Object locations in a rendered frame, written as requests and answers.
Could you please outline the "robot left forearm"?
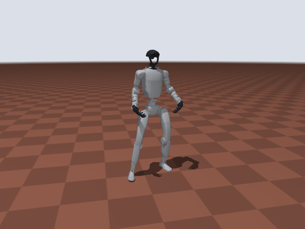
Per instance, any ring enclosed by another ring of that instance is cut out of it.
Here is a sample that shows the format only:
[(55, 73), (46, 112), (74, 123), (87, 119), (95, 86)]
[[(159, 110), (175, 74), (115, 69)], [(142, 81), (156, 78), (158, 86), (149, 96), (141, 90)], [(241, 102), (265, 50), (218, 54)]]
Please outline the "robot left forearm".
[[(175, 90), (171, 93), (170, 96), (175, 100), (175, 102), (176, 102), (177, 104), (181, 101), (181, 98), (176, 94)], [(184, 104), (184, 103), (183, 103), (183, 104)]]

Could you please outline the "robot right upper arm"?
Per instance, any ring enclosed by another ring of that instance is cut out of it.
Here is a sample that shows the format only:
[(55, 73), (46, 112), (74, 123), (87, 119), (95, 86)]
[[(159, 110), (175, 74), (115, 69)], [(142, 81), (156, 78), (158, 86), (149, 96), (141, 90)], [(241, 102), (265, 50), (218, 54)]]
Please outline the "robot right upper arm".
[(134, 94), (139, 94), (140, 93), (140, 89), (139, 89), (139, 85), (141, 83), (141, 79), (145, 76), (145, 70), (137, 70), (135, 73), (135, 79), (134, 79), (134, 83), (133, 83), (133, 88), (134, 88)]

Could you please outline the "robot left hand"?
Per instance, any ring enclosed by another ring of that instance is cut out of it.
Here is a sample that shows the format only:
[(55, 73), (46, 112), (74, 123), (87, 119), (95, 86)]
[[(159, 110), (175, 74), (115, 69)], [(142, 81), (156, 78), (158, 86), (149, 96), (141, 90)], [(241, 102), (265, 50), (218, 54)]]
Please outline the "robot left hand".
[(182, 108), (183, 101), (180, 101), (177, 106), (178, 106), (178, 108), (176, 107), (177, 110), (175, 109), (175, 111), (173, 111), (173, 113), (177, 113)]

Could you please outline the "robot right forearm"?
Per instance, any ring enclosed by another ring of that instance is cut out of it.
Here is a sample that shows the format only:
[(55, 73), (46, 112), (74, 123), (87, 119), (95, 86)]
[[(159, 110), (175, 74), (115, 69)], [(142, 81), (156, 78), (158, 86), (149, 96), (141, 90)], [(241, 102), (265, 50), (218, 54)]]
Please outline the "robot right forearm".
[[(134, 88), (132, 89), (132, 105), (138, 107), (138, 95), (134, 94)], [(133, 109), (133, 108), (132, 108)]]

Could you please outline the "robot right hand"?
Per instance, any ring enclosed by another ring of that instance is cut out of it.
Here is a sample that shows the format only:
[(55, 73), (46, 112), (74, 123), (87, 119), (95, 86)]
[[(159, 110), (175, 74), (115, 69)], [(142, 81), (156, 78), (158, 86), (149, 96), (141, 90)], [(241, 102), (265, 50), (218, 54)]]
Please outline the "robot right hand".
[(132, 108), (133, 108), (133, 111), (134, 111), (137, 115), (139, 115), (140, 117), (142, 117), (142, 118), (146, 117), (145, 114), (142, 114), (143, 112), (141, 112), (141, 113), (139, 112), (138, 107), (136, 107), (135, 105), (133, 105)]

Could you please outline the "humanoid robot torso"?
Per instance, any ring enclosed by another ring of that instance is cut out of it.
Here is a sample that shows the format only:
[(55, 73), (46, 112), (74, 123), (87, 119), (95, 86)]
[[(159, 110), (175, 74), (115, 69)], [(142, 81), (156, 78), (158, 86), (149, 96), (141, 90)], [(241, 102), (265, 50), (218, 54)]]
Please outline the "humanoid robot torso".
[[(145, 105), (145, 109), (148, 111), (149, 116), (155, 116), (159, 114), (159, 105), (156, 103), (157, 97), (160, 97), (163, 87), (163, 71), (159, 69), (150, 69), (152, 67), (145, 67), (145, 76), (142, 78), (142, 91), (145, 97), (150, 98), (148, 104)], [(156, 67), (155, 67), (156, 68)]]

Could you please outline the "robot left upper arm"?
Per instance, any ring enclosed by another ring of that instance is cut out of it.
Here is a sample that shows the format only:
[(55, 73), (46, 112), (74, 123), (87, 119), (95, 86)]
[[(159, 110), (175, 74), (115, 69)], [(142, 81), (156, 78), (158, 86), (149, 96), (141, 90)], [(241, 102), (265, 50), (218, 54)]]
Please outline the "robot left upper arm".
[(164, 82), (164, 85), (166, 87), (166, 92), (168, 94), (170, 94), (171, 92), (174, 91), (173, 87), (170, 86), (169, 73), (165, 70), (163, 70), (163, 82)]

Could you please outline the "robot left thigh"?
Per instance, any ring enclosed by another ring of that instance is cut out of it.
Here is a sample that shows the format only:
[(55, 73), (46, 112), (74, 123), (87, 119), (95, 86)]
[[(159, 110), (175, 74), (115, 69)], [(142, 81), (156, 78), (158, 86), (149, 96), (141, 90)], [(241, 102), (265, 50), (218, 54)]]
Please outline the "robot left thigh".
[(160, 141), (163, 145), (166, 145), (171, 138), (171, 122), (168, 110), (164, 107), (159, 107), (159, 117), (161, 117), (161, 127), (163, 130), (163, 136)]

